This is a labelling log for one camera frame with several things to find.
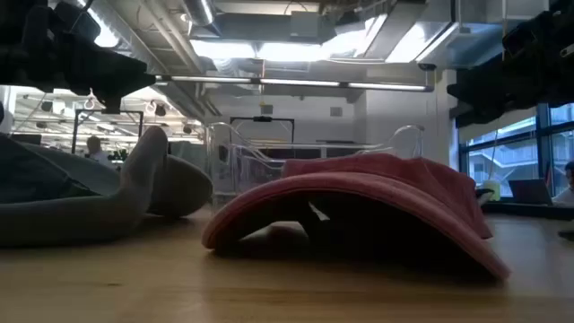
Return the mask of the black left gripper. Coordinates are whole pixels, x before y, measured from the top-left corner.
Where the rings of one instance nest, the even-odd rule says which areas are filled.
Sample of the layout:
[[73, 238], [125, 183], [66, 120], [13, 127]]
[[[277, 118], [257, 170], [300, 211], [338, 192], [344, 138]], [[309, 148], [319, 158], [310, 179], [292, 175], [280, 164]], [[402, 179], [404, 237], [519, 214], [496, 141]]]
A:
[[123, 97], [156, 82], [147, 64], [102, 48], [56, 9], [34, 1], [26, 13], [26, 83], [41, 90], [92, 93], [108, 113]]

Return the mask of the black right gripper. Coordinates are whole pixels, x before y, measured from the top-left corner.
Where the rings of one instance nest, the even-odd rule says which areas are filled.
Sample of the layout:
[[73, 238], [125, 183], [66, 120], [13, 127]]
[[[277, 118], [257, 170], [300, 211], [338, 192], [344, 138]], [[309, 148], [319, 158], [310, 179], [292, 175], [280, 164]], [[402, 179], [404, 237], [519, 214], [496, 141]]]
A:
[[501, 89], [494, 109], [487, 93], [467, 80], [468, 69], [457, 69], [447, 93], [457, 99], [449, 111], [457, 128], [492, 122], [514, 109], [539, 103], [553, 108], [573, 102], [573, 10], [554, 8], [520, 23], [502, 41]]

